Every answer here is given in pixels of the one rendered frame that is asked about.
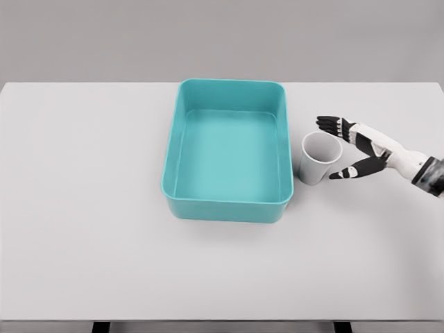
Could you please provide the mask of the teal rectangular plastic basket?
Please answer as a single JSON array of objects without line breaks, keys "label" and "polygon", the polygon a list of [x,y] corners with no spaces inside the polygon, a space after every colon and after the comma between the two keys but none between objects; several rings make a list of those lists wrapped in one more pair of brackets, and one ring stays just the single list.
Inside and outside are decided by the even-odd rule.
[{"label": "teal rectangular plastic basket", "polygon": [[266,80],[182,81],[161,188],[180,219],[278,221],[294,191],[285,88]]}]

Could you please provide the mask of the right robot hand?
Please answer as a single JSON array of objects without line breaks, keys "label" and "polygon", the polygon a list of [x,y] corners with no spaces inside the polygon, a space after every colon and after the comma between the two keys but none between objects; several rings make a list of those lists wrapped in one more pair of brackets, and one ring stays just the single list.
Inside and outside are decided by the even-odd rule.
[{"label": "right robot hand", "polygon": [[363,123],[349,122],[341,117],[317,116],[316,124],[321,130],[356,146],[368,156],[342,171],[330,174],[330,180],[362,178],[378,173],[387,167],[392,154],[402,150],[394,139]]}]

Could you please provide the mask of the white paper cup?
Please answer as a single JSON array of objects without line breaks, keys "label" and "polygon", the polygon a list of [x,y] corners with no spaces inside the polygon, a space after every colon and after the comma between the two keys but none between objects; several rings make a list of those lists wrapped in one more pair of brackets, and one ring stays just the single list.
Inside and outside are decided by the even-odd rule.
[{"label": "white paper cup", "polygon": [[342,156],[339,139],[325,132],[312,132],[302,139],[299,179],[306,185],[316,185],[329,168]]}]

